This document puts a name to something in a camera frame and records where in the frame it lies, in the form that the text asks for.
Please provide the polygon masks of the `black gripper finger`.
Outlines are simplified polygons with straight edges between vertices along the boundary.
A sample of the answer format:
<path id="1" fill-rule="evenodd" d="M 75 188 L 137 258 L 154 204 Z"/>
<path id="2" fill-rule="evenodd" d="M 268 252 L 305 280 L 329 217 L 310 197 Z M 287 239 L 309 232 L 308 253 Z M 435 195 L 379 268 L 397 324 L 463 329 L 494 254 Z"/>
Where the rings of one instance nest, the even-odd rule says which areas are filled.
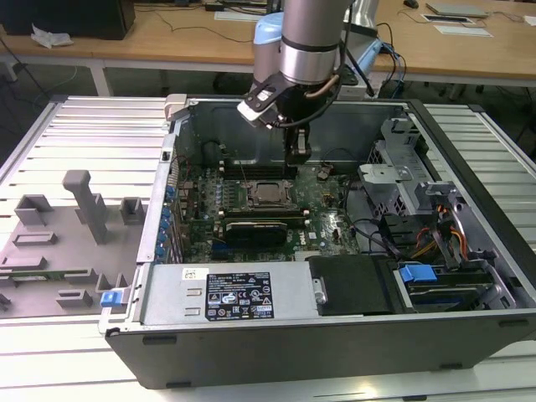
<path id="1" fill-rule="evenodd" d="M 309 126 L 291 127 L 284 130 L 285 163 L 287 166 L 302 165 L 311 157 L 309 134 Z"/>

